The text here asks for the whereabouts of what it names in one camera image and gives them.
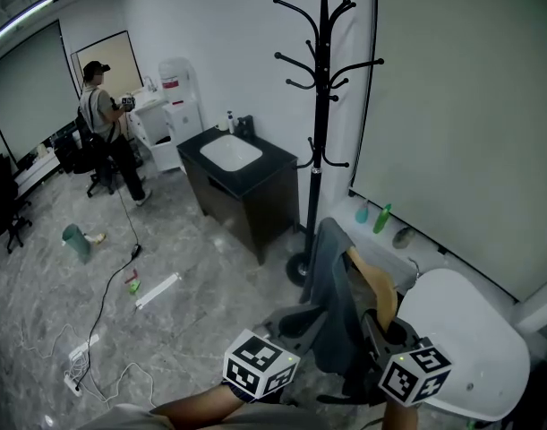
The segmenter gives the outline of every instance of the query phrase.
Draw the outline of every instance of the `white cable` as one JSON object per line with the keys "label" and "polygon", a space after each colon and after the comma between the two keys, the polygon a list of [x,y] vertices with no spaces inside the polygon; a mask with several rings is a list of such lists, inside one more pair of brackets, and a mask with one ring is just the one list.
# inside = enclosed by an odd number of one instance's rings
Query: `white cable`
{"label": "white cable", "polygon": [[[55,347],[56,347],[56,342],[58,341],[58,338],[60,338],[64,331],[66,330],[66,328],[70,327],[70,329],[73,331],[74,333],[74,336],[76,336],[79,340],[83,340],[83,341],[87,341],[86,339],[84,338],[81,338],[78,333],[76,332],[76,330],[74,329],[74,327],[70,324],[70,323],[67,323],[62,330],[60,330],[60,333],[58,333],[58,336],[56,336],[54,342],[52,343],[52,348],[50,349],[50,353],[48,355],[42,355],[42,353],[40,352],[40,350],[38,350],[38,348],[36,347],[32,347],[32,348],[27,348],[24,346],[24,331],[22,330],[22,323],[20,325],[21,327],[21,343],[19,344],[20,347],[24,348],[25,350],[27,351],[32,351],[34,350],[38,356],[40,358],[42,358],[43,360],[46,360],[47,358],[51,358],[54,353],[55,353]],[[86,368],[88,367],[88,353],[86,352],[82,352],[80,353],[79,355],[77,355],[76,357],[74,357],[72,360],[71,360],[71,364],[70,364],[70,369],[68,371],[64,371],[64,375],[68,374],[70,376],[70,378],[76,382],[76,380],[78,378],[80,378],[82,376],[82,374],[86,371]],[[149,398],[149,401],[150,401],[150,405],[155,408],[156,405],[154,404],[153,402],[153,397],[154,397],[154,378],[151,376],[151,374],[149,373],[146,373],[140,365],[138,365],[137,363],[135,362],[131,362],[131,364],[129,364],[122,372],[122,374],[120,374],[120,377],[118,378],[118,381],[116,382],[115,384],[115,395],[112,395],[110,398],[106,398],[104,396],[104,394],[100,391],[100,389],[98,388],[98,386],[96,385],[96,383],[94,382],[94,378],[92,377],[92,372],[90,371],[90,380],[92,382],[92,385],[94,386],[94,388],[98,391],[98,393],[100,394],[100,396],[98,396],[97,394],[95,394],[94,392],[90,391],[88,389],[88,387],[86,387],[86,385],[84,385],[84,383],[81,383],[82,387],[84,387],[84,389],[90,394],[92,395],[96,400],[100,401],[101,403],[105,403],[107,406],[108,406],[108,409],[110,409],[110,404],[109,404],[109,401],[111,401],[112,399],[118,397],[120,395],[120,391],[119,391],[119,385],[120,385],[120,382],[122,381],[122,378],[124,377],[124,374],[126,373],[126,371],[128,371],[128,369],[130,369],[130,366],[137,366],[138,369],[140,369],[140,371],[142,371],[144,374],[146,374],[149,378],[150,378],[150,398]]]}

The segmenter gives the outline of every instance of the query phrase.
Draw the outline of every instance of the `green bottle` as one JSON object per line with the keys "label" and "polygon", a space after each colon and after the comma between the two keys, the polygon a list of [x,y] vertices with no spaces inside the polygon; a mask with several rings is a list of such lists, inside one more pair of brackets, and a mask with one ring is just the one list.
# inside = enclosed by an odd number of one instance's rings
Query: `green bottle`
{"label": "green bottle", "polygon": [[389,219],[389,216],[390,216],[390,204],[387,204],[385,208],[382,209],[382,212],[380,213],[379,217],[374,223],[374,228],[372,229],[372,232],[374,234],[379,234],[384,229],[384,225]]}

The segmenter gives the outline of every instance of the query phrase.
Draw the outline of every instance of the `ceiling light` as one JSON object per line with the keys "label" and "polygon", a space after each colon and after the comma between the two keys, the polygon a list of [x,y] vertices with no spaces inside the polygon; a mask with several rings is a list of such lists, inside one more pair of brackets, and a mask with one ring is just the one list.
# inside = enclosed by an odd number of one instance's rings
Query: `ceiling light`
{"label": "ceiling light", "polygon": [[19,25],[22,21],[31,17],[32,14],[34,14],[38,10],[41,10],[45,6],[51,4],[52,2],[53,0],[38,0],[33,6],[30,6],[29,8],[24,10],[22,13],[19,13],[16,16],[14,16],[9,22],[7,22],[3,27],[0,28],[0,39],[6,33],[12,30],[14,27]]}

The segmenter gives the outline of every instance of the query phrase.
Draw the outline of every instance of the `black vanity cabinet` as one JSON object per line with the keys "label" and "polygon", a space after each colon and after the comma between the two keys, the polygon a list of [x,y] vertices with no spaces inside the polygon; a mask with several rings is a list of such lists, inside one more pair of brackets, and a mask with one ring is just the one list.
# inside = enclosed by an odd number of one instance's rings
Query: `black vanity cabinet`
{"label": "black vanity cabinet", "polygon": [[263,264],[266,245],[299,224],[297,157],[254,136],[246,142],[261,150],[261,156],[228,172],[200,153],[225,135],[211,128],[177,149],[203,214],[215,218]]}

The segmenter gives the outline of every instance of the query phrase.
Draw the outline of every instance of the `green cup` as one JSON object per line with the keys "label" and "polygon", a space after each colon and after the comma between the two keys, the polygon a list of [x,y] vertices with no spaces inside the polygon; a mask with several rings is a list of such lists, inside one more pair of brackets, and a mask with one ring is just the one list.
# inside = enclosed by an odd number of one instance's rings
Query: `green cup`
{"label": "green cup", "polygon": [[66,227],[64,233],[62,233],[62,240],[76,251],[83,264],[88,262],[90,258],[90,242],[86,240],[76,225],[68,225]]}

